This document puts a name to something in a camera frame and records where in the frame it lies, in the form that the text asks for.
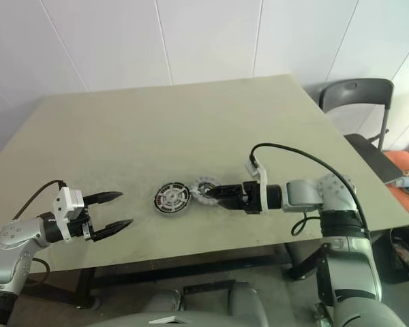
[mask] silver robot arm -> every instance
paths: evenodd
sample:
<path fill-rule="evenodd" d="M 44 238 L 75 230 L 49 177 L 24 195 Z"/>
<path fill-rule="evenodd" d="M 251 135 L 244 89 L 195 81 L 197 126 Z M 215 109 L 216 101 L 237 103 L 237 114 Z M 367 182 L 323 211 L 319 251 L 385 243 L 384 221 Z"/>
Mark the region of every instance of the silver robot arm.
<path fill-rule="evenodd" d="M 296 180 L 268 185 L 264 168 L 253 158 L 247 169 L 257 180 L 242 185 L 217 186 L 207 192 L 230 210 L 249 214 L 281 208 L 289 213 L 318 211 L 322 246 L 303 263 L 317 267 L 318 295 L 334 308 L 336 327 L 405 327 L 381 303 L 382 286 L 373 257 L 369 231 L 363 227 L 354 199 L 334 174 L 317 181 Z M 348 184 L 356 191 L 351 179 Z"/>
<path fill-rule="evenodd" d="M 13 220 L 0 229 L 0 326 L 5 326 L 25 285 L 33 256 L 51 243 L 69 243 L 76 236 L 101 240 L 116 234 L 132 220 L 112 223 L 94 232 L 88 205 L 113 200 L 120 192 L 83 197 L 79 190 L 62 187 L 53 200 L 53 213 L 28 220 Z"/>

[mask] table top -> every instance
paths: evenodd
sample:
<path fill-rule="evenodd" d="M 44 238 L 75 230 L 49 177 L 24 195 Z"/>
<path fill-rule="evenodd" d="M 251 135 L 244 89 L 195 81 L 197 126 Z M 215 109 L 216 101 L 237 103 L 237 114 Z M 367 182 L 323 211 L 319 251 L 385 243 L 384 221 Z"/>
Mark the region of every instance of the table top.
<path fill-rule="evenodd" d="M 351 176 L 371 230 L 409 224 L 409 214 L 332 122 L 292 76 L 283 75 L 47 97 L 0 153 L 0 227 L 38 187 L 59 178 L 84 195 L 124 193 L 90 208 L 96 230 L 120 219 L 134 222 L 100 242 L 78 238 L 42 250 L 37 257 L 52 270 L 319 238 L 317 221 L 292 237 L 302 215 L 277 210 L 247 215 L 192 202 L 179 217 L 155 211 L 155 192 L 170 181 L 250 181 L 244 163 L 259 142 L 302 149 Z M 258 149 L 256 156 L 269 183 L 327 173 L 294 153 Z M 56 187 L 44 192 L 22 219 L 51 211 L 56 193 Z"/>

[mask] black chair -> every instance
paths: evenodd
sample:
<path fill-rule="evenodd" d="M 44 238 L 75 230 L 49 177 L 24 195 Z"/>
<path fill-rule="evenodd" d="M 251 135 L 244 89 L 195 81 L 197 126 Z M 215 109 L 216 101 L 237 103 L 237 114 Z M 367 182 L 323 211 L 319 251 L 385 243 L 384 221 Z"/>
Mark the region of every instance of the black chair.
<path fill-rule="evenodd" d="M 344 136 L 384 183 L 402 176 L 402 171 L 382 153 L 384 136 L 389 131 L 387 123 L 393 92 L 394 84 L 383 78 L 343 80 L 324 88 L 319 103 L 324 113 L 346 104 L 384 105 L 382 127 L 378 135 L 369 139 L 359 134 Z M 377 139 L 378 148 L 372 144 Z"/>

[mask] black cable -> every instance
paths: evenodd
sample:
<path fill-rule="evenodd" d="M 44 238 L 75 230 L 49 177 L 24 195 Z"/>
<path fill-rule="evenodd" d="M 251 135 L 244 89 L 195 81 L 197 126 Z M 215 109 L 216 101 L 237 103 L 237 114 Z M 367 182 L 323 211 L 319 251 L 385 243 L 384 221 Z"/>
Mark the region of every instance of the black cable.
<path fill-rule="evenodd" d="M 32 260 L 39 262 L 44 267 L 46 267 L 46 272 L 44 273 L 44 276 L 39 281 L 34 281 L 33 283 L 25 283 L 25 287 L 33 287 L 33 286 L 41 285 L 50 276 L 50 266 L 48 265 L 46 261 L 44 261 L 43 259 L 39 259 L 39 258 L 33 258 Z"/>
<path fill-rule="evenodd" d="M 310 155 L 309 153 L 306 153 L 305 151 L 299 150 L 299 149 L 295 149 L 295 148 L 291 148 L 290 146 L 286 146 L 286 145 L 281 145 L 281 144 L 276 144 L 276 143 L 259 143 L 255 146 L 253 146 L 252 151 L 250 152 L 250 161 L 252 162 L 252 164 L 257 167 L 257 164 L 255 162 L 255 157 L 254 157 L 254 151 L 257 148 L 263 147 L 263 146 L 269 146 L 272 148 L 278 148 L 278 149 L 282 149 L 282 150 L 287 150 L 290 152 L 294 152 L 294 153 L 298 153 L 299 155 L 302 155 L 304 157 L 307 157 L 311 160 L 314 160 L 316 163 L 320 164 L 321 166 L 327 168 L 328 170 L 330 170 L 332 173 L 334 173 L 334 175 L 347 187 L 348 191 L 350 192 L 354 203 L 356 204 L 357 210 L 359 211 L 359 217 L 361 218 L 361 222 L 363 227 L 366 229 L 366 234 L 367 237 L 369 238 L 369 230 L 368 230 L 368 224 L 367 224 L 367 220 L 365 218 L 365 214 L 363 213 L 362 210 L 362 206 L 361 203 L 359 202 L 359 199 L 356 196 L 356 193 L 353 191 L 353 188 L 351 187 L 351 185 L 348 183 L 348 181 L 332 166 L 330 166 L 329 164 L 325 163 L 323 160 L 318 159 L 317 157 Z"/>
<path fill-rule="evenodd" d="M 296 222 L 295 225 L 292 227 L 291 235 L 293 236 L 299 235 L 305 229 L 307 221 L 312 220 L 312 219 L 321 219 L 319 217 L 308 217 L 306 213 L 303 213 L 303 216 L 304 218 Z"/>
<path fill-rule="evenodd" d="M 67 186 L 67 184 L 66 184 L 64 181 L 61 181 L 60 179 L 55 179 L 55 180 L 53 180 L 53 181 L 50 181 L 50 182 L 48 182 L 48 183 L 42 185 L 42 186 L 40 187 L 40 189 L 38 189 L 38 190 L 27 200 L 27 202 L 25 203 L 25 205 L 21 207 L 21 209 L 16 213 L 16 215 L 14 216 L 14 218 L 12 218 L 12 220 L 18 219 L 18 218 L 21 216 L 21 214 L 23 213 L 23 211 L 26 210 L 26 208 L 30 205 L 30 203 L 32 203 L 32 201 L 34 201 L 34 199 L 35 199 L 37 196 L 39 196 L 39 194 L 40 194 L 43 190 L 45 190 L 45 188 L 47 188 L 47 187 L 49 187 L 50 185 L 55 184 L 55 183 L 58 184 L 59 189 L 61 189 L 61 188 L 64 187 L 64 186 Z"/>

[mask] orange object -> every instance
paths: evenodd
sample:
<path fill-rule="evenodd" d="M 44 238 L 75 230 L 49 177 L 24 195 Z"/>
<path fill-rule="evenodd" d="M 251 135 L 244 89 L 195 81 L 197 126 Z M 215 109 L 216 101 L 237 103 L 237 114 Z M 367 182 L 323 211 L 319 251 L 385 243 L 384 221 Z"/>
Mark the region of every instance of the orange object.
<path fill-rule="evenodd" d="M 384 153 L 401 170 L 409 169 L 409 153 L 405 151 L 390 151 Z M 396 187 L 388 186 L 389 191 L 400 201 L 409 212 L 409 194 Z"/>

